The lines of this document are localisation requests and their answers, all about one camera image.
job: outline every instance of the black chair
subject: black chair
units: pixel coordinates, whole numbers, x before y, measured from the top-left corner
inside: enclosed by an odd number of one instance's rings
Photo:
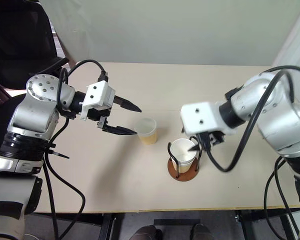
[[[0,0],[0,84],[22,90],[34,74],[59,76],[68,60],[57,56],[50,22],[42,6],[23,0]]]

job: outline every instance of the robotic arm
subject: robotic arm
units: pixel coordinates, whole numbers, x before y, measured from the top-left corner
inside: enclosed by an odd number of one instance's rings
[[[204,149],[223,172],[234,168],[256,123],[262,137],[290,165],[300,200],[300,104],[294,102],[293,89],[289,90],[284,81],[279,81],[285,73],[282,71],[276,76],[263,72],[226,93],[225,103],[187,104],[182,106],[180,114],[183,131],[196,135],[199,140],[199,145],[190,151]],[[236,127],[245,121],[249,123],[233,161],[224,169],[213,158],[211,145],[222,143],[224,135],[235,134]]]
[[[72,119],[80,114],[82,120],[98,121],[97,127],[105,132],[136,134],[128,128],[107,124],[113,103],[141,112],[130,101],[115,95],[108,77],[89,85],[86,93],[62,83],[58,99],[60,83],[48,74],[31,77],[25,98],[7,127],[0,147],[0,239],[24,237],[24,215],[36,209],[41,194],[42,179],[34,174],[44,164],[43,155],[57,126],[59,112]],[[58,100],[62,109],[58,109]],[[62,156],[52,150],[50,153]]]

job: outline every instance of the beige table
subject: beige table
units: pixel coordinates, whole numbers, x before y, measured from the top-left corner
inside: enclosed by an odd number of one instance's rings
[[[158,141],[143,145],[137,136],[117,136],[102,132],[96,122],[79,118],[57,138],[51,164],[86,197],[85,213],[138,212],[162,210],[259,209],[263,206],[266,181],[273,171],[276,153],[255,129],[240,161],[230,173],[222,173],[202,155],[200,172],[189,182],[174,180],[167,171],[167,144],[181,134],[180,108],[183,104],[224,101],[224,93],[241,86],[266,66],[170,65],[103,63],[116,94],[138,105],[142,113],[114,106],[109,125],[133,128],[141,117],[158,123]],[[93,64],[80,67],[69,79],[77,91],[95,82],[100,74]],[[61,117],[59,128],[64,123]],[[238,134],[227,136],[213,154],[227,166],[237,148],[245,125]],[[283,192],[291,207],[299,207],[292,172],[279,171]],[[77,212],[81,199],[71,189],[51,177],[56,211]],[[282,206],[274,183],[268,205]],[[37,212],[50,212],[47,186],[43,185]]]

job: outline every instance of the tabletop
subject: tabletop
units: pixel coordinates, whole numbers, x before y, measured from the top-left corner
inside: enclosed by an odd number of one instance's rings
[[[181,133],[181,106],[195,102],[225,101],[224,94],[244,84],[267,66],[219,66],[143,63],[102,63],[116,95],[142,109],[132,112],[113,105],[108,124],[133,129],[142,117],[157,121],[158,140],[143,145],[136,135],[119,136],[102,132],[97,123],[77,117],[56,139],[58,153],[50,156],[57,173],[83,192],[84,213],[259,209],[264,189],[278,157],[254,129],[237,166],[223,173],[202,154],[197,176],[187,182],[173,179],[167,169],[168,142],[186,138]],[[69,78],[76,91],[97,81],[100,70],[93,63],[79,67]],[[64,123],[60,117],[58,128]],[[245,124],[237,134],[213,147],[213,155],[224,167],[230,164]],[[45,179],[43,170],[39,174]],[[50,176],[56,211],[77,212],[81,198]],[[285,165],[279,171],[282,190],[291,207],[299,207],[295,181]],[[37,212],[51,212],[45,181]],[[270,184],[270,208],[282,207],[277,187]]]

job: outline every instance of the floor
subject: floor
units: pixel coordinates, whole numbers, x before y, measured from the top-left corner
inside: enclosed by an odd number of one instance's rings
[[[120,227],[120,232],[119,234],[113,234],[110,240],[129,240],[138,228],[153,225],[154,220],[158,222],[159,219],[181,219],[185,223],[189,222],[189,224],[199,221],[210,229],[215,240],[244,240],[241,224],[236,222],[235,212],[231,210],[140,212],[125,213],[122,216],[121,225],[114,225],[114,228]],[[279,234],[285,237],[280,219],[275,217],[271,221]],[[68,221],[58,220],[59,231],[63,231],[68,224]],[[188,240],[192,225],[156,225],[156,227],[163,231],[163,240]],[[97,240],[100,229],[96,225],[76,223],[63,239]],[[264,220],[254,222],[253,230],[256,240],[277,239]],[[40,240],[52,240],[54,234],[51,218],[36,214],[27,215],[25,233],[35,235]],[[30,236],[24,238],[24,240],[33,239]]]

